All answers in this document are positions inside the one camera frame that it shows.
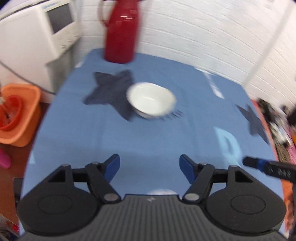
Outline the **orange plastic basin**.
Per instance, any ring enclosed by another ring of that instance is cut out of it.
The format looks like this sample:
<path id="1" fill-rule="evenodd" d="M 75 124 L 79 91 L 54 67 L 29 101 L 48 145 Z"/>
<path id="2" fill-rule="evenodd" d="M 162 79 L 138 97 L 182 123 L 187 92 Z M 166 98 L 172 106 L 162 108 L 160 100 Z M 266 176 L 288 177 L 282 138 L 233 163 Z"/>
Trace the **orange plastic basin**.
<path id="1" fill-rule="evenodd" d="M 31 141 L 41 118 L 41 90 L 30 84 L 7 84 L 1 95 L 8 99 L 8 113 L 13 119 L 7 126 L 1 125 L 1 143 L 24 147 Z"/>

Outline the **white bowl red pattern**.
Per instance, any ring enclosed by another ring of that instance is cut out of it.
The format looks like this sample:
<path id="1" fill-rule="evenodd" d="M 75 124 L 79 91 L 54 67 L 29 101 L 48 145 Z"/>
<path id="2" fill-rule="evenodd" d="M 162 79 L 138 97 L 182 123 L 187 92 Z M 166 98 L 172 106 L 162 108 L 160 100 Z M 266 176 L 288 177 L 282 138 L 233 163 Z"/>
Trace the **white bowl red pattern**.
<path id="1" fill-rule="evenodd" d="M 168 89 L 149 82 L 131 85 L 126 98 L 136 114 L 146 119 L 163 118 L 170 114 L 177 103 L 175 95 Z"/>

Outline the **white appliance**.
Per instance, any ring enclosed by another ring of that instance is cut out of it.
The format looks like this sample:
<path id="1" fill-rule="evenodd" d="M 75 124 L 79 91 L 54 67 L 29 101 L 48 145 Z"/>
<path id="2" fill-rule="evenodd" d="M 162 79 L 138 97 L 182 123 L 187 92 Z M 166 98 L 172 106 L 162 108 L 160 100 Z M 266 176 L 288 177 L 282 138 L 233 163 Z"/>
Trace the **white appliance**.
<path id="1" fill-rule="evenodd" d="M 50 103 L 73 70 L 73 1 L 9 1 L 1 10 L 1 85 L 27 83 Z"/>

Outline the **red thermos jug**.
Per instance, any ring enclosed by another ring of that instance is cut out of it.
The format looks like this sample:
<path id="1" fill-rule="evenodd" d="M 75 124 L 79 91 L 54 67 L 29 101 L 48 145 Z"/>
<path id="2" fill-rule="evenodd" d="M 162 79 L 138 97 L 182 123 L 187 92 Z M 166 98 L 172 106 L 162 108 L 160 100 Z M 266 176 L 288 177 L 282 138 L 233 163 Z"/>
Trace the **red thermos jug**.
<path id="1" fill-rule="evenodd" d="M 103 18 L 103 1 L 100 1 L 98 17 L 102 25 L 106 27 L 104 59 L 118 64 L 131 62 L 140 30 L 138 1 L 116 1 L 107 20 Z"/>

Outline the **pink plastic cup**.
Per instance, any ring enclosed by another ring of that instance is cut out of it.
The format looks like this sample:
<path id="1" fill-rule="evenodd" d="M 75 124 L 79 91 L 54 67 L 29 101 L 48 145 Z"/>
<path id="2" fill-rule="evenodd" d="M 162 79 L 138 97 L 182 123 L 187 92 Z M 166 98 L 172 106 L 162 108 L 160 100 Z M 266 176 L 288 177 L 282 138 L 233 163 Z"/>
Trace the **pink plastic cup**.
<path id="1" fill-rule="evenodd" d="M 4 169 L 9 169 L 11 167 L 10 157 L 5 153 L 3 149 L 0 149 L 0 166 Z"/>

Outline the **blue patterned tablecloth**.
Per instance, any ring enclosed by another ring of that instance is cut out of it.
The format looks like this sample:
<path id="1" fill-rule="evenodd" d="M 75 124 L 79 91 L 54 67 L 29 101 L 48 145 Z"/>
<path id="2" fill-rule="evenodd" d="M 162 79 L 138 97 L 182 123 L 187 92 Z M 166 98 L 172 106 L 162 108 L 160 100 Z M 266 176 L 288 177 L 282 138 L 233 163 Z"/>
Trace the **blue patterned tablecloth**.
<path id="1" fill-rule="evenodd" d="M 170 90 L 163 118 L 136 114 L 128 88 Z M 98 201 L 85 166 L 120 156 L 111 186 L 121 201 Z M 190 187 L 181 155 L 215 167 L 209 195 L 183 201 Z M 38 240 L 281 240 L 286 208 L 280 180 L 243 165 L 273 159 L 245 90 L 215 74 L 150 55 L 127 65 L 93 50 L 51 104 L 30 154 L 18 216 Z"/>

